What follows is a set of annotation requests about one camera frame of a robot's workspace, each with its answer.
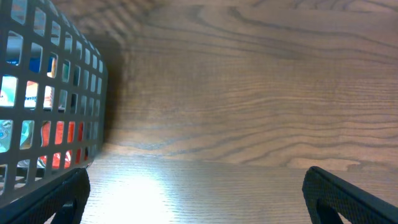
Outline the multicolour tissue pack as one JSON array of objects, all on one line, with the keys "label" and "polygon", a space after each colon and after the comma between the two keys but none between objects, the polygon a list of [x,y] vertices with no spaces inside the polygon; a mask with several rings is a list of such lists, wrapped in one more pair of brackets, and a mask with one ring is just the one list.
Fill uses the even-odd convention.
[{"label": "multicolour tissue pack", "polygon": [[[22,58],[23,36],[16,32],[9,31],[7,37],[6,63],[13,66],[19,66]],[[50,78],[56,77],[58,55],[50,54],[48,67],[44,67],[42,62],[43,47],[32,43],[31,55],[29,59],[29,70],[39,73],[41,70],[47,72]],[[3,75],[1,81],[1,107],[13,107],[16,103],[18,78],[12,75]],[[24,107],[34,110],[37,106],[39,84],[33,81],[27,81],[25,89]],[[54,90],[51,86],[45,87],[44,108],[49,110],[52,106],[51,94]]]}]

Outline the orange pasta bag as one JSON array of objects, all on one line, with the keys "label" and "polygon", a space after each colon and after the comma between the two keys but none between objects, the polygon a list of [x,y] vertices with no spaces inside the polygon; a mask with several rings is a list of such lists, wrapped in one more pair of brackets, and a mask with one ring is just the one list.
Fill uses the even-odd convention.
[{"label": "orange pasta bag", "polygon": [[87,168],[93,161],[95,146],[83,136],[85,123],[80,121],[43,121],[37,159],[46,172]]}]

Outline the grey plastic basket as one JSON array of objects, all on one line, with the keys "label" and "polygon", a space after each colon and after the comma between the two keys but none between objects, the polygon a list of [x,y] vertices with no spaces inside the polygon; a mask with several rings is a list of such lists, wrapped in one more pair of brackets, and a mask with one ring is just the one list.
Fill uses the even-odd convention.
[{"label": "grey plastic basket", "polygon": [[2,206],[94,161],[107,81],[98,49],[52,1],[1,1]]}]

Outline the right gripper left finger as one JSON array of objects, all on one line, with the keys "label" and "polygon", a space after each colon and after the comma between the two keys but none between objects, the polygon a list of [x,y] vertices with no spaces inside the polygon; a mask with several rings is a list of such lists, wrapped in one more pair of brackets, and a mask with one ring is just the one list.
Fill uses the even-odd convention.
[{"label": "right gripper left finger", "polygon": [[1,208],[1,223],[80,223],[89,195],[86,169],[73,169]]}]

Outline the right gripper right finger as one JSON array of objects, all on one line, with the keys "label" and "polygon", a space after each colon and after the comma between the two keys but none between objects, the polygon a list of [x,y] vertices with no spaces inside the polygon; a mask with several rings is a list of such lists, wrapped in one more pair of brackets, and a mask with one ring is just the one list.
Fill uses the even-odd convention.
[{"label": "right gripper right finger", "polygon": [[312,223],[397,224],[397,207],[320,167],[306,172],[302,192]]}]

